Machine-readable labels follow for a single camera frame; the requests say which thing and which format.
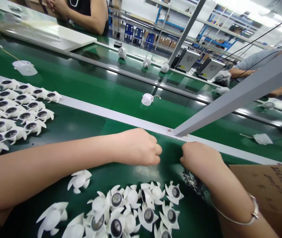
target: black shirt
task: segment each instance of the black shirt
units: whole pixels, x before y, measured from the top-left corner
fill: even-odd
[[[86,16],[91,16],[90,9],[90,0],[67,0],[67,5],[70,9]],[[108,20],[105,23],[104,31],[102,33],[103,36],[107,36],[109,31],[109,22]]]

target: black cable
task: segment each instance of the black cable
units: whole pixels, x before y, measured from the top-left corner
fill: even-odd
[[[269,54],[268,56],[264,57],[262,60],[264,60],[265,58],[269,57],[270,55],[275,54],[275,53],[278,53],[278,52],[280,52],[280,51],[275,51],[275,52]],[[244,74],[245,72],[247,72],[248,70],[250,70],[251,68],[253,68],[254,66],[256,66],[256,65],[257,65],[258,63],[260,63],[262,60],[260,60],[260,61],[257,62],[256,64],[252,65],[250,68],[248,68],[248,69],[247,69],[246,71],[244,71],[243,73],[239,74],[237,77],[234,78],[234,80],[235,80],[236,82],[240,83],[240,82],[237,80],[237,78],[239,78],[242,74]]]
[[[271,30],[269,30],[268,32],[264,33],[263,35],[261,35],[260,37],[256,38],[254,41],[250,42],[249,44],[245,45],[244,47],[242,47],[241,49],[237,50],[236,52],[232,53],[231,55],[227,56],[225,59],[227,59],[228,57],[232,56],[233,54],[237,53],[238,51],[242,50],[243,48],[247,47],[248,45],[252,44],[253,42],[255,42],[256,40],[260,39],[261,37],[265,36],[267,33],[273,31],[275,28],[277,28],[278,26],[282,25],[282,23],[278,24],[277,26],[273,27]]]

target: gray shirt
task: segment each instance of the gray shirt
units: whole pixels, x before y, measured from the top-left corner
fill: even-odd
[[[240,70],[256,70],[256,69],[262,68],[267,63],[269,63],[272,59],[277,57],[279,51],[280,50],[278,50],[278,49],[260,51],[258,53],[253,54],[253,55],[250,55],[246,59],[242,60],[240,63],[238,63],[236,66],[234,66],[234,68],[237,68],[237,69],[240,69]],[[238,82],[241,82],[244,79],[245,78],[237,78],[236,80]]]

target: worker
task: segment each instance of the worker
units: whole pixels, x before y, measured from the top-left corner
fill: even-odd
[[[215,149],[199,142],[182,146],[180,162],[209,188],[223,236],[277,238],[265,218],[250,225],[254,203]],[[0,156],[0,236],[13,207],[74,172],[117,162],[153,166],[160,163],[162,148],[154,136],[137,128],[113,135],[48,144]]]
[[[45,0],[60,20],[72,20],[88,32],[107,36],[109,31],[106,0]]]
[[[272,59],[274,59],[281,53],[282,50],[273,49],[263,50],[258,53],[252,54],[229,70],[229,73],[231,73],[231,78],[235,79],[238,82],[241,82],[246,77],[253,74],[255,71],[269,63]],[[279,95],[282,95],[282,87],[275,89],[271,93],[267,94],[266,97],[275,98]]]

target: silver bracelet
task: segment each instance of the silver bracelet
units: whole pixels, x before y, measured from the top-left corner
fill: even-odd
[[[254,204],[254,211],[251,213],[252,215],[252,218],[251,218],[251,221],[249,221],[248,223],[241,223],[241,222],[237,222],[237,221],[234,221],[234,220],[231,220],[230,218],[228,218],[227,216],[225,216],[221,211],[219,211],[219,209],[215,206],[213,200],[211,199],[211,203],[213,204],[214,208],[224,217],[226,218],[227,220],[229,221],[232,221],[233,223],[236,223],[238,225],[251,225],[255,219],[259,219],[258,217],[258,213],[259,213],[259,205],[257,203],[257,200],[254,196],[252,196],[251,194],[249,194],[250,198],[252,199],[253,201],[253,204]]]

